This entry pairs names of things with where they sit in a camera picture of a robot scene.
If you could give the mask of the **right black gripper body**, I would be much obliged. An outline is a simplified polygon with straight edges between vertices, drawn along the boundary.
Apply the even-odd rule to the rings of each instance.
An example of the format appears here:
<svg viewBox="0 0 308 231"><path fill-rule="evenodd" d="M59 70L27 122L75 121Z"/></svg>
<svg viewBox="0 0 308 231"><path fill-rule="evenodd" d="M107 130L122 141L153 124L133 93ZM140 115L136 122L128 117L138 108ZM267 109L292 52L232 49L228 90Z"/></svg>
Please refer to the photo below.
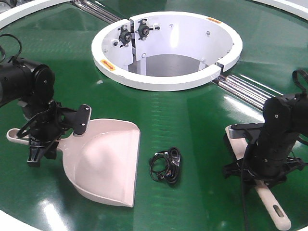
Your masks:
<svg viewBox="0 0 308 231"><path fill-rule="evenodd" d="M297 139L266 141L268 150L263 149L257 141L245 138L224 137L224 141L233 162L223 167L223 176L240 177L246 185L256 185L260 180L272 187L285 182L287 174L294 170L302 170L308 165L301 158L289 155Z"/></svg>

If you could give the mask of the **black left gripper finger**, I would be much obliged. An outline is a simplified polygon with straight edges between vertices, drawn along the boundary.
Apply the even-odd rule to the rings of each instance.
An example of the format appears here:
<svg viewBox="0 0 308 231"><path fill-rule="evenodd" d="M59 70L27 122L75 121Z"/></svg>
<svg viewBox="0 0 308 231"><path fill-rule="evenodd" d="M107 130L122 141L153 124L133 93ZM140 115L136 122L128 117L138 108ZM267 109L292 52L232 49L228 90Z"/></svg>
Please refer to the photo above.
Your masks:
<svg viewBox="0 0 308 231"><path fill-rule="evenodd" d="M29 157L27 164L30 167L40 167L40 162L45 155L47 147L41 142L31 142L29 145Z"/></svg>
<svg viewBox="0 0 308 231"><path fill-rule="evenodd" d="M57 157L57 147L58 147L59 142L55 141L55 142L51 142L46 149L46 152L44 154L44 156L47 159L56 159Z"/></svg>

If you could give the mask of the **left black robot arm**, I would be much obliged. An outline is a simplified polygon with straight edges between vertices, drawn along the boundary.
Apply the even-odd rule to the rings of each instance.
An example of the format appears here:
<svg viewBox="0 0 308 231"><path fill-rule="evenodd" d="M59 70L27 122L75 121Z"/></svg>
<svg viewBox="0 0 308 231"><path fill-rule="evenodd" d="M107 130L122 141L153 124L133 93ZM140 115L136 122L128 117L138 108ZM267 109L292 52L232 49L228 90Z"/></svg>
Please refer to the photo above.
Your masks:
<svg viewBox="0 0 308 231"><path fill-rule="evenodd" d="M21 58L22 49L6 58L0 50L0 104L18 100L27 122L17 137L27 138L27 164L39 167L42 157L55 159L65 132L74 127L77 111L54 100L55 74L45 64Z"/></svg>

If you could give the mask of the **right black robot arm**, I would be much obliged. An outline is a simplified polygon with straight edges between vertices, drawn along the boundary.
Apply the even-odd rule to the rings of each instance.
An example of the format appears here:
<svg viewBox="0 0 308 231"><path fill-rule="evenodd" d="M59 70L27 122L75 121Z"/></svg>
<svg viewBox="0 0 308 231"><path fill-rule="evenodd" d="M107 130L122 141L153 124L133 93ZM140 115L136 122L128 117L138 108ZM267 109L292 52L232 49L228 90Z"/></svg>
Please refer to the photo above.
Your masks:
<svg viewBox="0 0 308 231"><path fill-rule="evenodd" d="M223 168L225 177L240 176L244 181L263 180L270 185L286 180L306 163L290 157L299 135L308 134L308 96L305 91L276 96L265 101L264 123L233 124L227 130L230 140L248 142L244 155Z"/></svg>

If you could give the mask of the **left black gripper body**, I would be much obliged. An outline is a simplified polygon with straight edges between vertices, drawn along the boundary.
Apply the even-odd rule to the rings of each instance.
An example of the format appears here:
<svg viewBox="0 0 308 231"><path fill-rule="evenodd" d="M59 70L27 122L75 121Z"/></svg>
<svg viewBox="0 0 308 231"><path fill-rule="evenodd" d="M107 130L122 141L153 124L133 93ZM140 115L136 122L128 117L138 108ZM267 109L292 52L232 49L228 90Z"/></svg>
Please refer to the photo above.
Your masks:
<svg viewBox="0 0 308 231"><path fill-rule="evenodd" d="M27 122L17 132L17 137L31 137L42 143L59 139L74 127L77 110L63 107L60 102L51 100L47 103L38 101L18 102L22 107Z"/></svg>

